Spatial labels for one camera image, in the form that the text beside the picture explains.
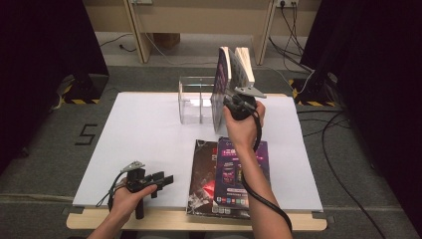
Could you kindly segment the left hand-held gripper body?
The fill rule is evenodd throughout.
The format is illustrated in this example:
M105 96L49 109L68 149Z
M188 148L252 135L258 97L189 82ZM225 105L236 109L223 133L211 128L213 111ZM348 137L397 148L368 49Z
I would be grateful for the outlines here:
M139 161L130 163L121 172L126 173L126 187L132 193L142 190L156 180L153 174L145 174L144 164Z

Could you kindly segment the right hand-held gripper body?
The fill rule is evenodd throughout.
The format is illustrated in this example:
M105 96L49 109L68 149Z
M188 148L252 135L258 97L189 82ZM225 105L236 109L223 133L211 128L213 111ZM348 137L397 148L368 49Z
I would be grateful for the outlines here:
M267 96L255 87L236 87L228 90L228 109L234 120L244 120L257 107L256 98L265 99Z

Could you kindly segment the clear acrylic book rack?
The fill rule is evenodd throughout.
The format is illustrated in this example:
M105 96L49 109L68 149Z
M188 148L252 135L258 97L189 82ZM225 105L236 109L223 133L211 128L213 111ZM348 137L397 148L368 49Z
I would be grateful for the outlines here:
M178 107L182 124L212 122L213 88L213 77L179 78Z

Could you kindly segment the black and red magazine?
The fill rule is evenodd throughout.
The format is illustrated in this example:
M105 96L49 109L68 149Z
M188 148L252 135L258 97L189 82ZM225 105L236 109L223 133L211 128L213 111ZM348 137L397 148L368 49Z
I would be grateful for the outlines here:
M217 142L195 141L186 214L249 220L247 210L218 207L214 201Z

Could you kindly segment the white book with picture grid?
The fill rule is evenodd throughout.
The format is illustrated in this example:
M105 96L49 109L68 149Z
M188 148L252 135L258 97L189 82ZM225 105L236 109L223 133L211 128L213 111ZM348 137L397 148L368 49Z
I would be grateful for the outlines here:
M239 94L250 96L255 84L249 49L238 47L235 51L229 51L231 80L229 88Z

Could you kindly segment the person's left hand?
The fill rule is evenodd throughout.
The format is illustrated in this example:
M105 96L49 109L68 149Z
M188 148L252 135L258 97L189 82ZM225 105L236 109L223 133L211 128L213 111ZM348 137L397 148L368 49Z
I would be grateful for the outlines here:
M126 185L127 181L124 178L117 184L114 190L112 208L108 215L108 218L112 221L125 223L140 200L152 194L157 189L157 186L153 184L138 192L130 192Z

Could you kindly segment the person's right hand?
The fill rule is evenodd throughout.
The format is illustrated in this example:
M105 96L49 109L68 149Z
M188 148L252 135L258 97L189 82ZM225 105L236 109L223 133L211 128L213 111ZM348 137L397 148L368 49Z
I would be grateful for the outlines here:
M226 121L226 128L236 150L252 149L257 138L258 130L256 119L249 116L243 120L235 120L227 107L223 108L223 114Z

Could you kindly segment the white table mat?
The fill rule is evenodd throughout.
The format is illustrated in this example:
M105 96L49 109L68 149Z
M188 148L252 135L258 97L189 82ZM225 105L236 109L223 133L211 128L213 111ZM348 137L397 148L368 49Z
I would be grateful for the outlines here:
M270 180L287 211L321 211L294 100L268 95L263 140L268 143ZM182 124L175 93L120 93L110 111L91 161L77 190L75 206L94 207L121 169L138 160L147 173L163 171L174 182L146 199L149 207L184 208L188 204L195 141L216 141L213 124Z

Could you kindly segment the black stand base striped tape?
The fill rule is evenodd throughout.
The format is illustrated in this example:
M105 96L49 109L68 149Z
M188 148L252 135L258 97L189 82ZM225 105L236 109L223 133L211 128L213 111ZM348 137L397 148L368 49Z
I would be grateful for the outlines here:
M108 82L107 75L88 74L82 79L70 75L57 90L61 104L89 105L100 102Z
M301 106L334 107L334 99L324 82L315 82L313 75L289 80L294 102Z

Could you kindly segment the brown cardboard box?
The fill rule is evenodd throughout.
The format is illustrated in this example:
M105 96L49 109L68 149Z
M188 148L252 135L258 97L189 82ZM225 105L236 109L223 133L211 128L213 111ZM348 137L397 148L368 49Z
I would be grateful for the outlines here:
M172 49L180 43L179 33L154 33L154 43L164 49Z

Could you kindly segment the beige wooden desk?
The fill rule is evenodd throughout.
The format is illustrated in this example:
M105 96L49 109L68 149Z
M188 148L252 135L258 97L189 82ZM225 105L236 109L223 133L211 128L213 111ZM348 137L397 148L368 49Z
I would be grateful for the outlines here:
M152 51L152 33L247 35L252 38L256 63L264 62L275 0L152 1L143 5L123 0L143 64Z

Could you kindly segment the black curtain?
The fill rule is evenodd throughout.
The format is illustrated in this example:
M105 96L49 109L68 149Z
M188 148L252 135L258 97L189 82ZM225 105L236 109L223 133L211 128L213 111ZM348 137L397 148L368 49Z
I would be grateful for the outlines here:
M0 0L0 174L34 135L62 80L106 75L83 0Z
M422 0L320 0L303 64L337 78L372 162L422 239Z

